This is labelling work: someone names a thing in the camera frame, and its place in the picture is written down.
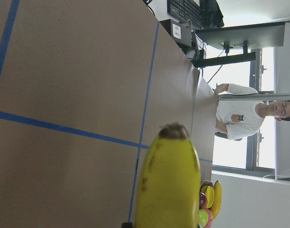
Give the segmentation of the black box with label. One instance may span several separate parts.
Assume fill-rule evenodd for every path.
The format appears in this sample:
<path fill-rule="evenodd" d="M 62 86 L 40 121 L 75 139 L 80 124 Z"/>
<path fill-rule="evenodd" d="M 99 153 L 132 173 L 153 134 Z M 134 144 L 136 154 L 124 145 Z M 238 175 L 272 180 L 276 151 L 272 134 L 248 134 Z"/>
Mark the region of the black box with label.
<path fill-rule="evenodd" d="M 192 37 L 191 37 L 191 31 L 182 26 L 181 24 L 170 20 L 170 31 L 171 31 L 171 37 L 176 43 L 186 45 L 191 47 L 192 46 Z"/>

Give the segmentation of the aluminium frame post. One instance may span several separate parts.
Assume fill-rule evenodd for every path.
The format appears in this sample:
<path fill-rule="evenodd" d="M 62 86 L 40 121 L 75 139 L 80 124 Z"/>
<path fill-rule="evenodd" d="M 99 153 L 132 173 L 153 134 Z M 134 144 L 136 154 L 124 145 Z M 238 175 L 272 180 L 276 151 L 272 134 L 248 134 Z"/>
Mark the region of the aluminium frame post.
<path fill-rule="evenodd" d="M 218 95 L 218 101 L 234 101 L 234 100 L 251 100 L 251 101 L 271 101 L 271 100 L 290 100 L 290 93 L 278 93 L 278 94 L 247 94 L 247 95 L 231 95 L 231 94 L 223 94 Z"/>

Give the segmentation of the yellow bell pepper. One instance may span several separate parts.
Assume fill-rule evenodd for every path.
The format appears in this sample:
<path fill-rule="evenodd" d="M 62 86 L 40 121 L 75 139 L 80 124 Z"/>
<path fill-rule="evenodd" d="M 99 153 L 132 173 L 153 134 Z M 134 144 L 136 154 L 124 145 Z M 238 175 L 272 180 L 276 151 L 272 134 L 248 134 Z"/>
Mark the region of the yellow bell pepper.
<path fill-rule="evenodd" d="M 204 187 L 202 187 L 201 192 L 207 198 L 206 208 L 209 209 L 213 205 L 213 202 L 214 202 L 214 197 L 215 197 L 214 188 L 211 186 L 204 186 Z"/>

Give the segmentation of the yellow banana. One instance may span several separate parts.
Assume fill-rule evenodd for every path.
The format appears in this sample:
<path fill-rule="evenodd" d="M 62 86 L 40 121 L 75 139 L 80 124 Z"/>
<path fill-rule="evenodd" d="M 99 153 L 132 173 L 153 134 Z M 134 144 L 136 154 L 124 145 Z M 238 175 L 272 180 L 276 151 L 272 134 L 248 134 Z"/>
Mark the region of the yellow banana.
<path fill-rule="evenodd" d="M 135 228 L 198 226 L 200 162 L 187 129 L 165 125 L 145 157 L 137 186 Z"/>
<path fill-rule="evenodd" d="M 212 213 L 213 219 L 216 219 L 220 212 L 222 203 L 222 186 L 219 181 L 215 182 L 213 189 L 214 189 L 214 201 L 212 206 L 210 207 L 210 211 Z"/>

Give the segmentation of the person in white shirt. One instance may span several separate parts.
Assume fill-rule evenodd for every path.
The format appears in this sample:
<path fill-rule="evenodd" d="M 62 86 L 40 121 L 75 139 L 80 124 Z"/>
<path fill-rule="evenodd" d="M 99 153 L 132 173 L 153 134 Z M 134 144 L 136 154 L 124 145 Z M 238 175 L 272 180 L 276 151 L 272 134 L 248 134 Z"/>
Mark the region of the person in white shirt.
<path fill-rule="evenodd" d="M 216 111 L 215 134 L 228 140 L 239 140 L 256 134 L 265 117 L 290 122 L 290 100 L 276 100 L 269 104 L 262 101 L 219 101 Z"/>

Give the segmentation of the green apple in basket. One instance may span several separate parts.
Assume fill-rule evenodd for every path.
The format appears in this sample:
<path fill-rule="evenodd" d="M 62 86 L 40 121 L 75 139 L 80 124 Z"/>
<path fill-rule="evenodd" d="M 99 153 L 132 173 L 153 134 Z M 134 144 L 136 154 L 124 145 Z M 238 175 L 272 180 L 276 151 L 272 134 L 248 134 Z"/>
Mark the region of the green apple in basket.
<path fill-rule="evenodd" d="M 208 213 L 205 209 L 198 210 L 198 226 L 204 228 L 209 221 Z"/>

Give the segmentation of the brown table mat blue grid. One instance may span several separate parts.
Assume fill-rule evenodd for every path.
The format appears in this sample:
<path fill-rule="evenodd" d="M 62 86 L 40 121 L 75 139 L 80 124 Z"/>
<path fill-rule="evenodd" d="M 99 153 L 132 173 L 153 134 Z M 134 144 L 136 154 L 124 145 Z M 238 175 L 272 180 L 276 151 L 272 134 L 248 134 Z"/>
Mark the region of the brown table mat blue grid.
<path fill-rule="evenodd" d="M 183 124 L 210 179 L 216 104 L 140 0 L 0 0 L 0 228 L 118 228 Z"/>

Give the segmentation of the black monitor on stand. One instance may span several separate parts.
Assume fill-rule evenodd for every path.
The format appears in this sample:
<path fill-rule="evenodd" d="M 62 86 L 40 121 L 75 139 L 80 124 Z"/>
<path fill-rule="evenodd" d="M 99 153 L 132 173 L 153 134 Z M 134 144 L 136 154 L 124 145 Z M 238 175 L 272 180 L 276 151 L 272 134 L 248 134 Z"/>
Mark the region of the black monitor on stand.
<path fill-rule="evenodd" d="M 257 54 L 249 49 L 282 47 L 284 43 L 286 22 L 271 22 L 244 26 L 196 30 L 201 41 L 216 49 L 225 51 L 227 56 L 199 58 L 193 60 L 195 67 L 209 67 L 240 62 L 255 61 Z M 229 56 L 233 49 L 241 49 L 242 54 Z"/>

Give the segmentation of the black keyboard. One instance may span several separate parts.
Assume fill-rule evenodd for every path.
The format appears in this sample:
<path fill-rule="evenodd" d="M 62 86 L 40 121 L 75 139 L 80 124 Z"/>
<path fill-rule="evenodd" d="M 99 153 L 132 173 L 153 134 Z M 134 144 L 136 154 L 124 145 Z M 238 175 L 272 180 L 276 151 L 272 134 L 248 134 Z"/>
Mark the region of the black keyboard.
<path fill-rule="evenodd" d="M 167 0 L 167 13 L 179 21 L 189 19 L 194 29 L 202 29 L 202 11 L 193 0 Z"/>

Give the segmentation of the brown wicker basket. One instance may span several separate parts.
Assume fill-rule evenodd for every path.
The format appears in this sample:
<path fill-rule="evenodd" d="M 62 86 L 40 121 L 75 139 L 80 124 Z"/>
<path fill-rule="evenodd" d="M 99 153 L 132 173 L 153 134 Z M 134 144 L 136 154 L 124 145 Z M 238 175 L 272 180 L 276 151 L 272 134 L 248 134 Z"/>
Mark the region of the brown wicker basket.
<path fill-rule="evenodd" d="M 202 190 L 202 188 L 205 186 L 213 187 L 214 184 L 210 180 L 202 180 L 201 185 L 200 185 L 200 190 Z"/>

